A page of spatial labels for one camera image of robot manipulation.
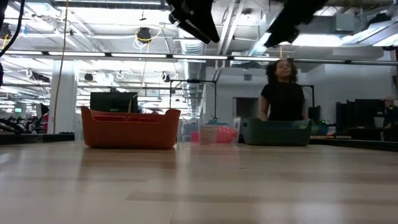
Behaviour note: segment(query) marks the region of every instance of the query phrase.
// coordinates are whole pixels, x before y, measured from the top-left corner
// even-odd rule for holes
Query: orange basket
[[[81,107],[83,135],[89,147],[170,149],[177,140],[181,111],[165,115],[106,113]]]

